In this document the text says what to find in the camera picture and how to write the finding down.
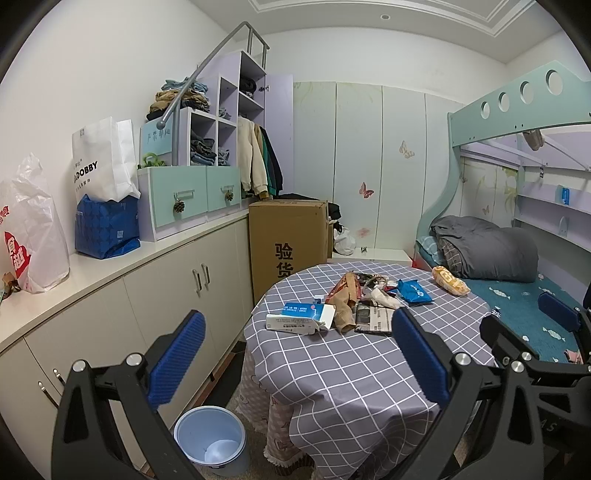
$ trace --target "tablecloth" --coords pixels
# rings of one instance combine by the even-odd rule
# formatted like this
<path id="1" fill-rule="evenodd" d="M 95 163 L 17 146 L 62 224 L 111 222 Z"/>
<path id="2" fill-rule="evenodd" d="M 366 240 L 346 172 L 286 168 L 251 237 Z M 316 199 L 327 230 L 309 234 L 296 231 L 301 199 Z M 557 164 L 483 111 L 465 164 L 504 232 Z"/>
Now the tablecloth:
<path id="1" fill-rule="evenodd" d="M 308 454 L 316 478 L 325 480 L 346 480 L 355 472 L 363 480 L 383 477 L 419 444 L 439 411 L 424 397 L 389 336 L 266 330 L 267 313 L 280 313 L 288 301 L 312 303 L 314 295 L 326 295 L 352 270 L 418 280 L 433 298 L 432 304 L 411 308 L 422 327 L 438 333 L 452 351 L 493 363 L 479 334 L 488 305 L 474 294 L 458 298 L 445 292 L 431 272 L 355 261 L 318 265 L 280 281 L 255 307 L 244 330 L 248 351 L 241 409 L 255 428 L 268 429 L 267 450 L 294 453 L 292 462 Z M 269 421 L 273 415 L 279 421 Z M 286 415 L 291 421 L 285 422 Z"/>

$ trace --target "red butterfly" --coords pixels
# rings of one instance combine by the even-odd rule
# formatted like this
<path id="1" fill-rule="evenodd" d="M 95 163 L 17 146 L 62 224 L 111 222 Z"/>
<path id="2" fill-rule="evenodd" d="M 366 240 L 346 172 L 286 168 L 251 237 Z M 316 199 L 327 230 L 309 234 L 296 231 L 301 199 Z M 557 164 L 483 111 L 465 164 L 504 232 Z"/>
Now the red butterfly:
<path id="1" fill-rule="evenodd" d="M 359 190 L 359 194 L 363 195 L 363 198 L 368 199 L 371 197 L 375 192 L 373 190 L 368 190 L 365 182 L 361 184 L 361 189 Z"/>

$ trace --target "circular hole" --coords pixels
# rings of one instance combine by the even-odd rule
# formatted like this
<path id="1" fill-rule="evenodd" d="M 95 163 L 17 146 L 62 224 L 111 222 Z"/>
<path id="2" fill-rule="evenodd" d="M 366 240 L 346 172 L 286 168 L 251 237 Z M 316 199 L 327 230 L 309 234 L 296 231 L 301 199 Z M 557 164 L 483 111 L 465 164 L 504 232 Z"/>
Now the circular hole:
<path id="1" fill-rule="evenodd" d="M 560 95 L 562 93 L 562 77 L 556 70 L 550 70 L 546 74 L 546 85 L 552 95 Z"/>
<path id="2" fill-rule="evenodd" d="M 483 102 L 482 105 L 480 106 L 480 114 L 482 115 L 482 118 L 484 120 L 486 120 L 489 115 L 491 114 L 491 106 L 488 104 L 488 102 Z"/>
<path id="3" fill-rule="evenodd" d="M 511 102 L 509 101 L 509 95 L 505 92 L 501 93 L 499 95 L 499 108 L 501 109 L 501 112 L 506 112 L 510 106 Z"/>
<path id="4" fill-rule="evenodd" d="M 534 101 L 534 88 L 529 82 L 523 82 L 521 84 L 521 100 L 523 103 L 530 104 Z"/>

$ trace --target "gray blanket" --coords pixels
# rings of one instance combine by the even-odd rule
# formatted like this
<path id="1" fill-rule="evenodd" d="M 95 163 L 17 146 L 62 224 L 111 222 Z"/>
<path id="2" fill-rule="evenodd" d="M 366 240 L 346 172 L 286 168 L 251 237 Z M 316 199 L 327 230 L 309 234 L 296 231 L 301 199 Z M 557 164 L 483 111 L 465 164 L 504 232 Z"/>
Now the gray blanket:
<path id="1" fill-rule="evenodd" d="M 437 237 L 459 251 L 463 278 L 533 282 L 538 249 L 521 228 L 500 228 L 476 217 L 446 216 L 431 224 Z"/>

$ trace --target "bunk bed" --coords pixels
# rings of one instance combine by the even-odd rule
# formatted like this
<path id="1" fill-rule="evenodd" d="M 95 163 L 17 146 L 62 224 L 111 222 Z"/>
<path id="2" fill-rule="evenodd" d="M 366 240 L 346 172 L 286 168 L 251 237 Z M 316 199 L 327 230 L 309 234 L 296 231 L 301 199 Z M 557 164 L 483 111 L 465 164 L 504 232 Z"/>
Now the bunk bed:
<path id="1" fill-rule="evenodd" d="M 517 171 L 514 226 L 531 225 L 591 251 L 591 193 L 585 190 L 584 183 L 585 172 L 591 172 L 591 156 L 587 154 L 591 129 L 558 129 L 591 124 L 590 83 L 554 61 L 448 114 L 449 176 L 438 201 L 419 222 L 415 245 L 418 267 L 430 269 L 444 264 L 430 237 L 431 223 L 445 215 L 456 194 L 462 157 Z M 538 129 L 543 146 L 533 151 L 522 133 Z M 561 173 L 570 170 L 580 178 L 581 189 L 553 184 L 548 176 L 558 171 L 555 169 Z M 576 288 L 561 282 L 563 290 L 542 273 L 534 283 L 470 279 L 466 282 L 491 310 L 500 312 L 510 328 L 539 351 L 541 359 L 566 362 L 564 351 L 577 350 L 573 335 L 537 306 L 538 296 L 549 291 L 569 306 L 580 307 L 573 298 L 579 297 L 578 292 L 573 292 Z"/>

